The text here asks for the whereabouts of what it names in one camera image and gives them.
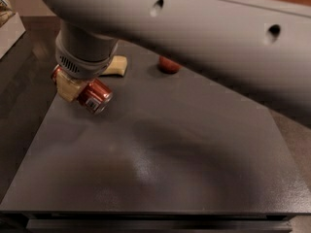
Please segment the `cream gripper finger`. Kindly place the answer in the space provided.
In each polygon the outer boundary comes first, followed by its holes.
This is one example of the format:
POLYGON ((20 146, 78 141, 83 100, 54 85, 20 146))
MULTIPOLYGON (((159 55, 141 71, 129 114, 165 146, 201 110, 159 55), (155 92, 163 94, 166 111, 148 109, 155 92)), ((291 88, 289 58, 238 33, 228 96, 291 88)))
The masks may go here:
POLYGON ((88 84, 86 80, 72 78, 62 69, 56 71, 55 82, 58 94, 67 102, 75 101, 88 84))

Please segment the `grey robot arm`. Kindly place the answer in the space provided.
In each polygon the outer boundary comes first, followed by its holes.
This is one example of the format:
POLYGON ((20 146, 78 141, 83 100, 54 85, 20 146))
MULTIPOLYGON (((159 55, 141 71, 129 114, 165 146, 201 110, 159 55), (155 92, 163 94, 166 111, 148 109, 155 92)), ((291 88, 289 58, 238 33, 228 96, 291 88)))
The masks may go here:
POLYGON ((76 79, 124 40, 311 125, 311 8, 277 0, 43 0, 61 20, 56 60, 76 79))

